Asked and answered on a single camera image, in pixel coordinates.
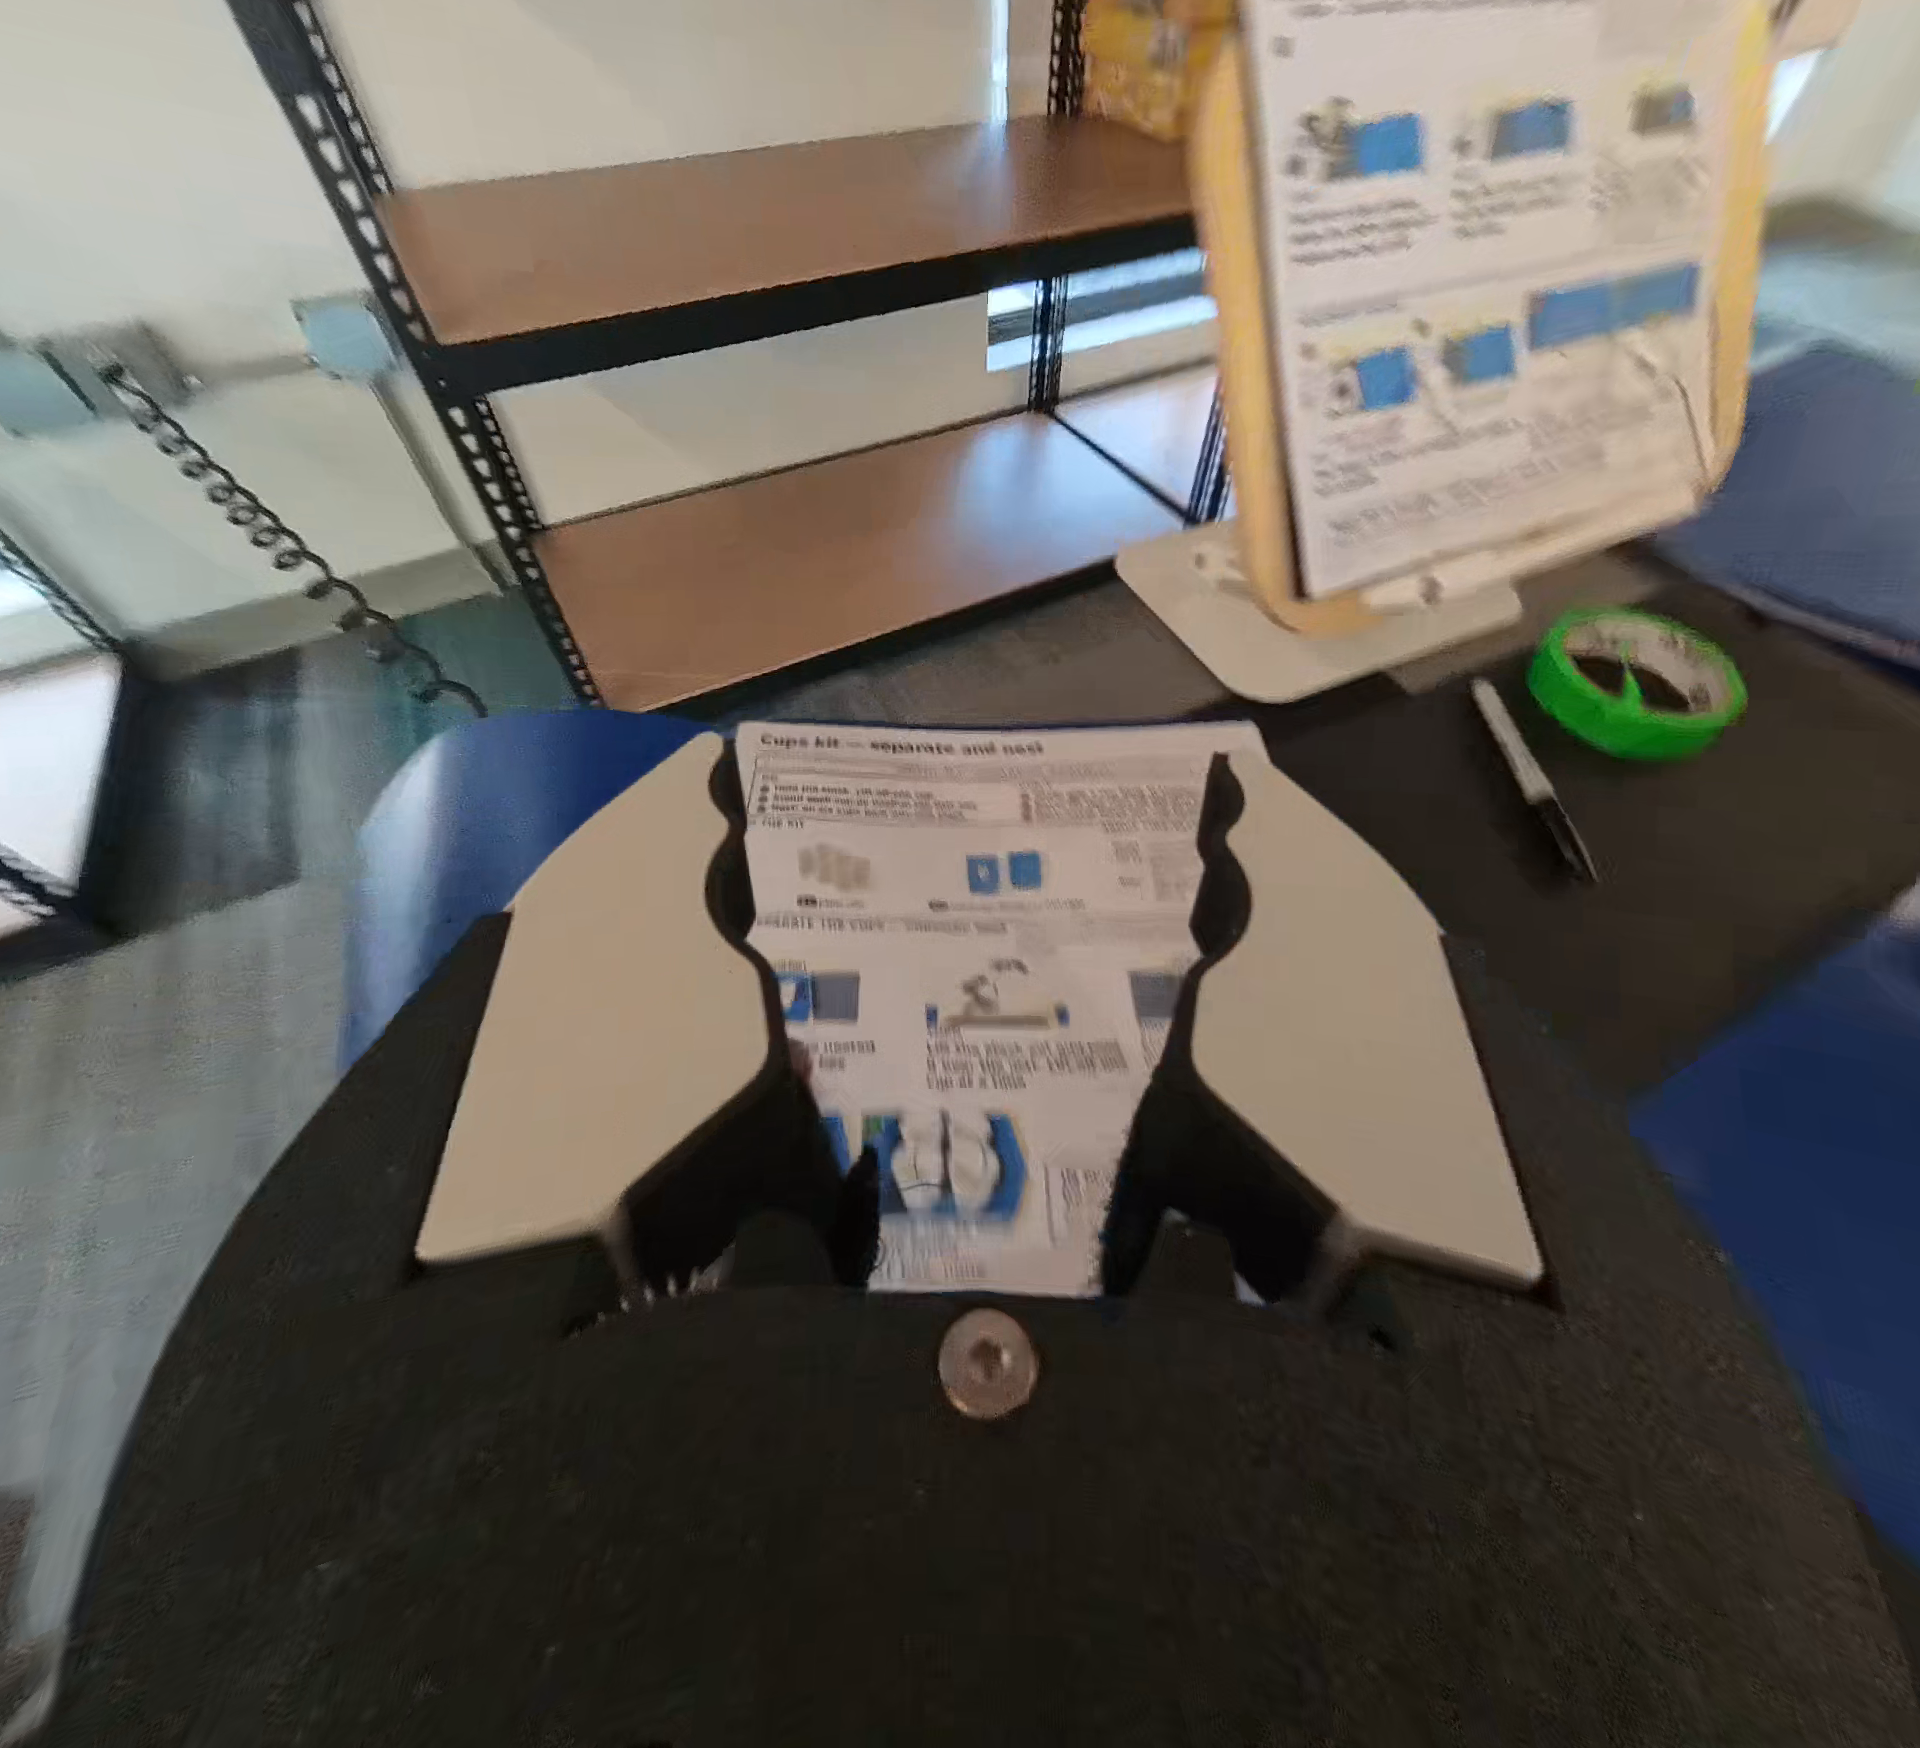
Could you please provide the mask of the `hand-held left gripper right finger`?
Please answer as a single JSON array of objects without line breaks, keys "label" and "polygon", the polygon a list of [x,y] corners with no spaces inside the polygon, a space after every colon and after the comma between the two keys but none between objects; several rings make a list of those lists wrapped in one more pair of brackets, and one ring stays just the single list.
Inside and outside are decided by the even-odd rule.
[{"label": "hand-held left gripper right finger", "polygon": [[1412,887],[1262,751],[1215,751],[1199,961],[1133,1118],[1103,1295],[1167,1222],[1215,1235],[1261,1303],[1333,1306],[1407,1265],[1534,1297],[1547,1254],[1448,941]]}]

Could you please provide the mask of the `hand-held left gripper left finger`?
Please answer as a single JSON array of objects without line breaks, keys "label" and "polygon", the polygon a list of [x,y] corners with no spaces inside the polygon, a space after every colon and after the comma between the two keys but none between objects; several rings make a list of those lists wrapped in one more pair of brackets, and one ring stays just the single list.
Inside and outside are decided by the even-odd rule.
[{"label": "hand-held left gripper left finger", "polygon": [[653,766],[504,920],[421,1265],[600,1241],[669,1295],[763,1214],[832,1253],[843,1170],[749,943],[731,747],[704,731]]}]

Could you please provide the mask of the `printed instruction sheet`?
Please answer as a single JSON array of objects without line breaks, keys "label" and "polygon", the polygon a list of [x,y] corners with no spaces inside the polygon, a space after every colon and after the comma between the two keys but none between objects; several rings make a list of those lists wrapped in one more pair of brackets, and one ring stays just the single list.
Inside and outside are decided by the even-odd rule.
[{"label": "printed instruction sheet", "polygon": [[875,1288],[1098,1291],[1118,1162],[1199,950],[1199,827],[1245,722],[734,731],[789,1044],[841,1167],[878,1156]]}]

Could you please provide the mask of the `black desk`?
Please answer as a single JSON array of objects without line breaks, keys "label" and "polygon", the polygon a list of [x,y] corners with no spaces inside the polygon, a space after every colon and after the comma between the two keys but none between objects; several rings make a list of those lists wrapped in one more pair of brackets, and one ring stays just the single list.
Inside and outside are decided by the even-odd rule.
[{"label": "black desk", "polygon": [[[1601,882],[1540,857],[1466,687],[1378,681],[1262,720],[1354,823],[1614,1091],[1661,1084],[1726,1020],[1915,882],[1915,684],[1711,590],[1647,595],[1749,677],[1694,761],[1610,766],[1527,709]],[[126,935],[5,970],[5,1574],[27,1623],[69,1593],[120,1434],[218,1229],[329,1087],[344,897],[374,796],[429,738],[598,731],[539,631],[492,598],[411,631],[493,720],[416,704],[346,639],[164,687],[132,722],[109,855]]]}]

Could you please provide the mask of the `black marker pen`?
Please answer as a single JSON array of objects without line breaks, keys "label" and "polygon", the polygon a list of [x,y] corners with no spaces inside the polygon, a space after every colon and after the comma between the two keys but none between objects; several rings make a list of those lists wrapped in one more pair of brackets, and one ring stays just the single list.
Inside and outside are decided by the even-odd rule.
[{"label": "black marker pen", "polygon": [[1513,788],[1520,796],[1533,823],[1542,831],[1556,862],[1577,882],[1593,887],[1599,882],[1591,851],[1582,841],[1580,827],[1572,823],[1563,796],[1556,794],[1547,769],[1538,761],[1527,747],[1513,712],[1504,702],[1499,687],[1488,677],[1469,681],[1469,693],[1475,704],[1475,715],[1488,731],[1494,750],[1501,755]]}]

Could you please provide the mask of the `instruction sheet on wooden stand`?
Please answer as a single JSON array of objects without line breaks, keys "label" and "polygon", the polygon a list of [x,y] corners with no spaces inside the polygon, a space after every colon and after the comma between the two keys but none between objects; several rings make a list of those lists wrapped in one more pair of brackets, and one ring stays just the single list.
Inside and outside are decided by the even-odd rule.
[{"label": "instruction sheet on wooden stand", "polygon": [[1188,141],[1188,177],[1219,307],[1219,423],[1236,518],[1178,541],[1124,550],[1133,595],[1230,693],[1292,704],[1518,626],[1526,603],[1563,569],[1691,518],[1716,495],[1742,445],[1759,310],[1766,217],[1766,129],[1774,21],[1739,0],[1726,194],[1711,264],[1711,369],[1689,415],[1700,465],[1687,495],[1619,497],[1593,518],[1507,536],[1445,558],[1407,582],[1305,599],[1292,546],[1288,423],[1278,318],[1262,260],[1258,158],[1242,44],[1207,81]]}]

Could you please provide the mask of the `green tape roll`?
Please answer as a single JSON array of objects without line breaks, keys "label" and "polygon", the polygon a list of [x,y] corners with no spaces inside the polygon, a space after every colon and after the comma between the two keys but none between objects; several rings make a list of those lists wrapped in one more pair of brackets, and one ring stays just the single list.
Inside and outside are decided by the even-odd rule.
[{"label": "green tape roll", "polygon": [[1644,609],[1572,609],[1527,666],[1538,707],[1619,761],[1667,763],[1711,750],[1749,707],[1725,649]]}]

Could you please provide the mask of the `bright blue folder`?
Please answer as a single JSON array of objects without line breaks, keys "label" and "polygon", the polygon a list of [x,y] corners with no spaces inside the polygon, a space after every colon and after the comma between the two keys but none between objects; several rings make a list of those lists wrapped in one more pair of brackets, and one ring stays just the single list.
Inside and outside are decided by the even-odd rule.
[{"label": "bright blue folder", "polygon": [[1915,1564],[1915,897],[1630,1119],[1759,1303],[1847,1493]]}]

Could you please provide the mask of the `dark blue folder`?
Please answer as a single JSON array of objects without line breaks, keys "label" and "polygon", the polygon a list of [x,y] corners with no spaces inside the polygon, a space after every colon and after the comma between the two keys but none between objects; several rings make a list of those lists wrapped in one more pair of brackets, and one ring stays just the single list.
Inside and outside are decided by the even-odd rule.
[{"label": "dark blue folder", "polygon": [[1744,606],[1917,674],[1917,389],[1814,344],[1759,372],[1716,495],[1653,553]]}]

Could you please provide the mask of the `grey junction box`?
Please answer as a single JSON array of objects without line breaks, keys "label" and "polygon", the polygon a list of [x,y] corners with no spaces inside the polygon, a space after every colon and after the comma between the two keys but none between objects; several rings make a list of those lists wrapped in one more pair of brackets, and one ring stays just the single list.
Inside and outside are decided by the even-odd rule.
[{"label": "grey junction box", "polygon": [[372,297],[297,297],[289,310],[313,369],[326,378],[372,385],[409,372],[404,348]]}]

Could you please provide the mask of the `black metal shelving rack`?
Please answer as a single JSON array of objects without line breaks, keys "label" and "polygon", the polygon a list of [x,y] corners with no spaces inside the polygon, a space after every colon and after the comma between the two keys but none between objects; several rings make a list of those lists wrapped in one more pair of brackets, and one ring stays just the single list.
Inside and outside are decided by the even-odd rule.
[{"label": "black metal shelving rack", "polygon": [[[412,191],[319,0],[223,2],[577,701],[728,696],[1222,514],[1207,369],[1063,399],[1071,282],[1194,249],[1178,150],[1081,115],[1087,0],[1038,119]],[[561,525],[492,400],[1024,286],[1017,411]]]}]

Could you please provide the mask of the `yellow box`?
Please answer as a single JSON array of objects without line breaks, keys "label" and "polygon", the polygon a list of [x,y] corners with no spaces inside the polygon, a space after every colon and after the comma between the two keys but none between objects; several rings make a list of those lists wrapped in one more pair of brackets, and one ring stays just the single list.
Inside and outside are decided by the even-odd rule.
[{"label": "yellow box", "polygon": [[1236,31],[1236,0],[1087,0],[1081,114],[1181,142]]}]

